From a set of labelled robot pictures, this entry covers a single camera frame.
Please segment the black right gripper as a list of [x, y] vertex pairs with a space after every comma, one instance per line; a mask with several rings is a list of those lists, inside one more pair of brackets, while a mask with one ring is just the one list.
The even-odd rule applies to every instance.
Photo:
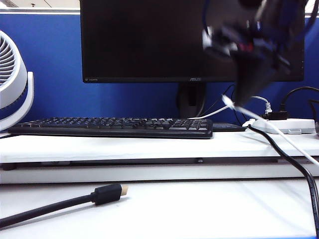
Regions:
[[235, 22], [211, 29], [211, 52], [236, 65], [236, 106], [244, 106], [276, 72], [291, 72], [284, 51], [291, 42], [292, 25], [292, 20], [255, 19], [245, 26]]

